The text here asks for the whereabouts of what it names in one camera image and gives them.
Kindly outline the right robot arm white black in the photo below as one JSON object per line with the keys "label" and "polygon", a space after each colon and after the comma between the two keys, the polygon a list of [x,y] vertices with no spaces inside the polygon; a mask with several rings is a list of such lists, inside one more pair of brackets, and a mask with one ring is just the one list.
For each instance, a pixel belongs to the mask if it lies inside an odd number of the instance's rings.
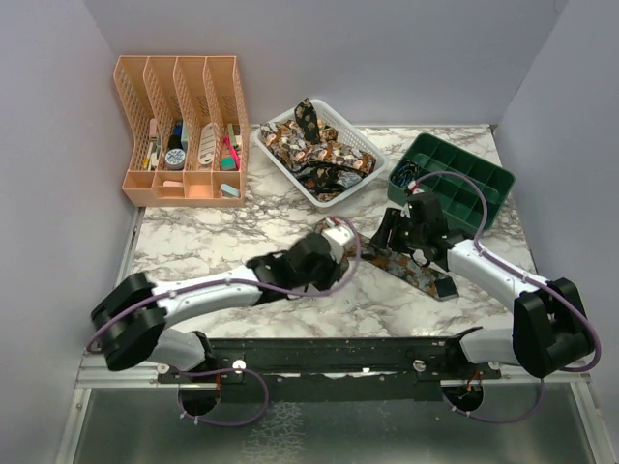
{"label": "right robot arm white black", "polygon": [[407,256],[420,251],[428,262],[466,278],[511,312],[510,328],[475,329],[445,353],[444,365],[454,377],[467,377],[481,363],[502,363],[544,378],[596,352],[598,340],[572,282],[528,274],[470,234],[450,229],[431,193],[414,194],[403,207],[387,209],[370,241]]}

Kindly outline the orange floral tie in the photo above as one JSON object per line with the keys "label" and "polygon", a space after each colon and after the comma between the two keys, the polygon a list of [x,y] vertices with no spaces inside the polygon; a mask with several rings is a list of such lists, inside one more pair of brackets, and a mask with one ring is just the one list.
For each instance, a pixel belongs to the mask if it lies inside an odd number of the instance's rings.
{"label": "orange floral tie", "polygon": [[459,296],[456,283],[445,272],[422,267],[408,255],[378,248],[370,238],[359,232],[346,242],[343,268],[355,269],[361,262],[370,264],[383,273],[393,276],[439,302]]}

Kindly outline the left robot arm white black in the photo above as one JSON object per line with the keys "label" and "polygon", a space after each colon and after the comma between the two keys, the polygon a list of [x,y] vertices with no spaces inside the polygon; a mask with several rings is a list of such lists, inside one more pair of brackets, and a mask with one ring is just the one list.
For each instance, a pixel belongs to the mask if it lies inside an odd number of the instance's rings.
{"label": "left robot arm white black", "polygon": [[345,252],[354,241],[348,229],[334,227],[217,275],[159,283],[144,273],[129,275],[92,311],[93,341],[111,371],[151,361],[203,381],[214,367],[206,336],[174,325],[233,307],[331,295],[344,284]]}

